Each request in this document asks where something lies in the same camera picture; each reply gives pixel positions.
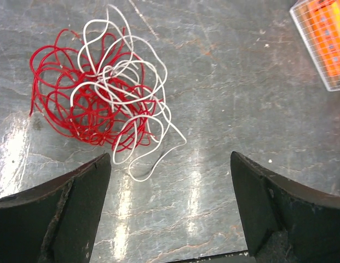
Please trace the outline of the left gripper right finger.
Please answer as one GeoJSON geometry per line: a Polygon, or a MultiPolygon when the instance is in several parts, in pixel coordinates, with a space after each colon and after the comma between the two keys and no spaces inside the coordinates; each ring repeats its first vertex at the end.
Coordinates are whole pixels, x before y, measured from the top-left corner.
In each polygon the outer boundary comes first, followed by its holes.
{"type": "Polygon", "coordinates": [[[247,249],[256,262],[340,262],[340,197],[236,151],[230,169],[247,249]]]}

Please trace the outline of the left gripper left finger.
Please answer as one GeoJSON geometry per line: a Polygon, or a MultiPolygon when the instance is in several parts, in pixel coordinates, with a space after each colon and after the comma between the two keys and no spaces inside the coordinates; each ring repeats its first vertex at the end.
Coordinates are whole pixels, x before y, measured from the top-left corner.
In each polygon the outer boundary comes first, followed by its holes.
{"type": "Polygon", "coordinates": [[[0,262],[89,262],[111,176],[104,153],[0,199],[0,262]]]}

